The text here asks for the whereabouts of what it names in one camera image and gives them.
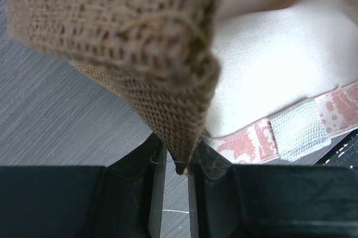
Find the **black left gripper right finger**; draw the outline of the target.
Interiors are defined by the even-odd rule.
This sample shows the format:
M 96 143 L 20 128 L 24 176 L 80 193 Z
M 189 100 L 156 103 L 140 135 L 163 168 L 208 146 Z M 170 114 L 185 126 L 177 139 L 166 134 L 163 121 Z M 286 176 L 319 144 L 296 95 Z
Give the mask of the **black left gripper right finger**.
M 188 165 L 192 237 L 356 237 L 357 171 L 232 164 L 204 142 Z

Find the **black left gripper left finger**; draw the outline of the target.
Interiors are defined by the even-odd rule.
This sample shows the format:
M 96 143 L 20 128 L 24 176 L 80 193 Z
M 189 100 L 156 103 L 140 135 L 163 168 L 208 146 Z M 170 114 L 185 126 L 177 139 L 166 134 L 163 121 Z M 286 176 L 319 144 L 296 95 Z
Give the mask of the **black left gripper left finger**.
M 159 237 L 166 154 L 151 134 L 110 166 L 2 166 L 2 237 Z

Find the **canvas tote bag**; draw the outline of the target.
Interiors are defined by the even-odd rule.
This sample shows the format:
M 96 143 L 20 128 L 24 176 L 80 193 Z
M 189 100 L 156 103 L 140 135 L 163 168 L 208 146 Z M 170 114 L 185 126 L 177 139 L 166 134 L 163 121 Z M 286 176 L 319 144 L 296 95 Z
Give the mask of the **canvas tote bag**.
M 179 174 L 200 140 L 294 162 L 357 128 L 357 0 L 8 0 L 7 17 L 125 98 Z

